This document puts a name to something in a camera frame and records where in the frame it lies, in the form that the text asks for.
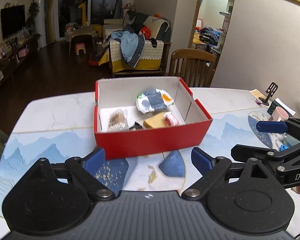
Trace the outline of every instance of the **clothes pile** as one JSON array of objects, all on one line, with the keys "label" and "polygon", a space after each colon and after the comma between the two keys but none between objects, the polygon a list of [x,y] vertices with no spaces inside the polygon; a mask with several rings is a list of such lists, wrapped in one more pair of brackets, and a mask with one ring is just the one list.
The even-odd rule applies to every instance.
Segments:
[{"label": "clothes pile", "polygon": [[110,46],[111,40],[120,43],[122,52],[122,61],[130,67],[135,68],[140,60],[143,49],[145,47],[145,36],[135,34],[134,30],[129,26],[125,26],[122,31],[112,32],[107,39],[104,51]]}]

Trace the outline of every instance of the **cardboard box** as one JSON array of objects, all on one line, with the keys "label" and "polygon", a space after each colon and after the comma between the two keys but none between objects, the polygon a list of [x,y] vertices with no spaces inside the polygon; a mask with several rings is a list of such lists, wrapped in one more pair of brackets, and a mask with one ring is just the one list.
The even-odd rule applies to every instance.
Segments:
[{"label": "cardboard box", "polygon": [[[146,115],[138,111],[137,95],[151,89],[168,92],[175,104],[166,108],[180,125],[169,128],[107,132],[110,114],[127,110],[129,127]],[[96,82],[94,133],[106,159],[135,157],[197,146],[207,133],[212,117],[179,77],[101,79]]]}]

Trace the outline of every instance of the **television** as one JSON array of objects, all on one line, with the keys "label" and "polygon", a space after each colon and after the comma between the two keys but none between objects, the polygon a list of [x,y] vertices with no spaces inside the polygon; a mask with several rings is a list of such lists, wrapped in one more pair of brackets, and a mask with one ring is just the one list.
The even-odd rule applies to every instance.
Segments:
[{"label": "television", "polygon": [[26,26],[25,6],[19,5],[1,10],[1,28],[3,38],[22,30]]}]

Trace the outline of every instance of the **wooden chair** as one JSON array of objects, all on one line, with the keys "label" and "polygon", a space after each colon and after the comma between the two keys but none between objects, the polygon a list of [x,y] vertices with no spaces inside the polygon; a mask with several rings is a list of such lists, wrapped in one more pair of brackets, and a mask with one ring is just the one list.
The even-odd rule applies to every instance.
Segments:
[{"label": "wooden chair", "polygon": [[171,54],[169,76],[181,77],[188,87],[210,87],[215,61],[215,56],[202,50],[178,49]]}]

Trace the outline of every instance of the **pink mug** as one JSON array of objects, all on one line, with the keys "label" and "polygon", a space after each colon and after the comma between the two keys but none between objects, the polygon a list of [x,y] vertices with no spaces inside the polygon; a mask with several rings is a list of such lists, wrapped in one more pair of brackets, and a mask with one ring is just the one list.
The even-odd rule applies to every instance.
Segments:
[{"label": "pink mug", "polygon": [[273,111],[272,115],[269,118],[269,121],[280,122],[284,120],[288,120],[288,113],[280,106],[277,106]]}]

